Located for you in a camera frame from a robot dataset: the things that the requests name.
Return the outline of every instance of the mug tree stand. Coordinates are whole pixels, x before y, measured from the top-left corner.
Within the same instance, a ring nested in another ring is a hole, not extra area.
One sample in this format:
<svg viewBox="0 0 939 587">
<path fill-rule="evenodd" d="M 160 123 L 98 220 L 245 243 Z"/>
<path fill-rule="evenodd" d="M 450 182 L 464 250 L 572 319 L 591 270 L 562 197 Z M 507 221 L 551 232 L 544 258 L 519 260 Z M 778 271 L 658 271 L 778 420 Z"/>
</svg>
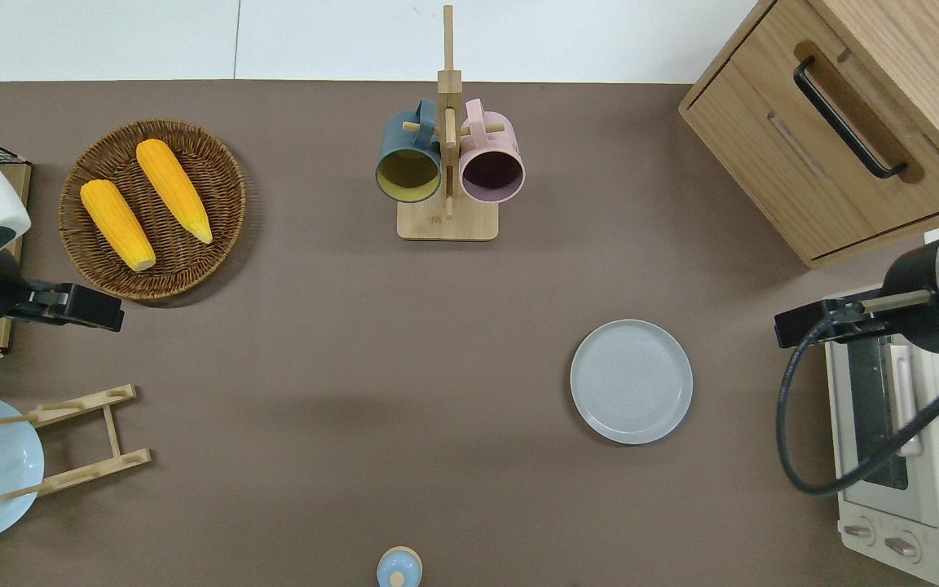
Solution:
<svg viewBox="0 0 939 587">
<path fill-rule="evenodd" d="M 398 203 L 398 236 L 406 241 L 492 241 L 499 236 L 499 205 L 466 196 L 459 185 L 462 71 L 454 68 L 452 5 L 444 5 L 444 69 L 437 72 L 440 189 L 416 204 Z M 405 123 L 405 130 L 418 125 Z"/>
</svg>

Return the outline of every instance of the black cable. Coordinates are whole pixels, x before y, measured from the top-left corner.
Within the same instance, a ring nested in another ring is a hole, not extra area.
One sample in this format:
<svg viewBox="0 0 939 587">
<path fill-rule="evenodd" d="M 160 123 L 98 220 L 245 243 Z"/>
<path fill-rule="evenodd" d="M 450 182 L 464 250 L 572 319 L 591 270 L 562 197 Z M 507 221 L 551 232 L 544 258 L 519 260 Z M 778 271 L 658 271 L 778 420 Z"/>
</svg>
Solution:
<svg viewBox="0 0 939 587">
<path fill-rule="evenodd" d="M 929 402 L 928 406 L 919 410 L 915 419 L 905 424 L 895 435 L 886 439 L 886 442 L 883 442 L 875 452 L 869 454 L 864 461 L 860 461 L 853 471 L 827 484 L 808 483 L 799 476 L 795 465 L 792 463 L 792 454 L 789 453 L 789 442 L 787 442 L 786 415 L 787 401 L 789 400 L 789 387 L 792 384 L 792 378 L 795 376 L 796 369 L 799 367 L 799 360 L 802 358 L 802 354 L 804 354 L 806 349 L 812 346 L 817 339 L 821 337 L 821 334 L 841 316 L 841 312 L 832 312 L 825 317 L 824 320 L 820 320 L 820 322 L 814 324 L 806 334 L 806 337 L 802 339 L 802 342 L 799 342 L 799 345 L 792 353 L 792 357 L 789 359 L 789 364 L 785 368 L 785 376 L 782 377 L 782 386 L 780 386 L 778 393 L 778 417 L 776 417 L 776 428 L 778 429 L 776 430 L 776 434 L 778 434 L 778 456 L 780 460 L 782 460 L 782 468 L 785 469 L 785 475 L 789 477 L 789 480 L 791 480 L 792 484 L 794 484 L 799 491 L 809 495 L 815 495 L 816 497 L 830 497 L 850 487 L 851 484 L 858 482 L 858 480 L 871 475 L 873 471 L 886 465 L 888 461 L 890 461 L 890 458 L 897 453 L 897 450 L 908 443 L 909 439 L 914 438 L 923 428 L 928 426 L 929 422 L 932 422 L 935 417 L 939 416 L 939 396 L 937 396 L 932 402 Z"/>
</svg>

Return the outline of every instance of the pink mug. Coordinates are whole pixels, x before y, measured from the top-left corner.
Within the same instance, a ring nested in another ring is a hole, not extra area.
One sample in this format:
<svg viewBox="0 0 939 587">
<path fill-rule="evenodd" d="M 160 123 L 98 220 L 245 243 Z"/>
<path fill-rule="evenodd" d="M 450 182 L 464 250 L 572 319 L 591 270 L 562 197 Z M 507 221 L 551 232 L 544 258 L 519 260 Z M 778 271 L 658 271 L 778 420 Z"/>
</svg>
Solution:
<svg viewBox="0 0 939 587">
<path fill-rule="evenodd" d="M 488 133 L 485 126 L 502 124 Z M 486 204 L 498 204 L 517 196 L 524 187 L 524 161 L 514 126 L 506 116 L 485 112 L 480 99 L 466 103 L 469 136 L 459 143 L 459 183 L 466 196 Z"/>
</svg>

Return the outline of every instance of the oven knob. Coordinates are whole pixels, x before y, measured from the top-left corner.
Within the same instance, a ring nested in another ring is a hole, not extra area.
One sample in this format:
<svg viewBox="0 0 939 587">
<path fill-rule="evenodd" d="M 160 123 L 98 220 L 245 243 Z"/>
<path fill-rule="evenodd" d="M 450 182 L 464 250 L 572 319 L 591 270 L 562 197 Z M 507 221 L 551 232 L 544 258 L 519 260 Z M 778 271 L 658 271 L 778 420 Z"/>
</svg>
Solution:
<svg viewBox="0 0 939 587">
<path fill-rule="evenodd" d="M 844 525 L 843 534 L 849 534 L 850 536 L 856 536 L 862 540 L 871 538 L 871 529 L 863 527 L 863 525 Z"/>
<path fill-rule="evenodd" d="M 871 520 L 864 516 L 857 518 L 857 521 L 850 524 L 840 521 L 839 531 L 843 532 L 846 536 L 857 538 L 858 541 L 868 546 L 872 546 L 872 544 L 875 543 L 875 529 L 871 525 Z"/>
<path fill-rule="evenodd" d="M 887 549 L 900 554 L 903 558 L 912 558 L 913 563 L 923 558 L 923 551 L 919 548 L 919 541 L 912 532 L 901 532 L 899 537 L 887 538 L 883 541 Z"/>
</svg>

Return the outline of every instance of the round woven basket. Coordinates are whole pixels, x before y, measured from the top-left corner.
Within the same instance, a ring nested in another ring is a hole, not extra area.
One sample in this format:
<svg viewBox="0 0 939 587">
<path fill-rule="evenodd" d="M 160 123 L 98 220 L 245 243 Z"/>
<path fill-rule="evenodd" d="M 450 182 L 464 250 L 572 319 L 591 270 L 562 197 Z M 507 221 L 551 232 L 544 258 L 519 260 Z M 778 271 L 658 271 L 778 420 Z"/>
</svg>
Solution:
<svg viewBox="0 0 939 587">
<path fill-rule="evenodd" d="M 194 183 L 209 215 L 213 241 L 183 230 L 137 163 L 145 139 L 168 144 Z M 154 267 L 135 272 L 114 252 L 82 207 L 79 190 L 109 179 L 137 216 L 156 256 Z M 78 271 L 108 294 L 134 301 L 164 300 L 204 282 L 234 249 L 245 222 L 245 178 L 227 146 L 178 120 L 144 120 L 103 137 L 79 157 L 60 194 L 60 238 Z"/>
</svg>

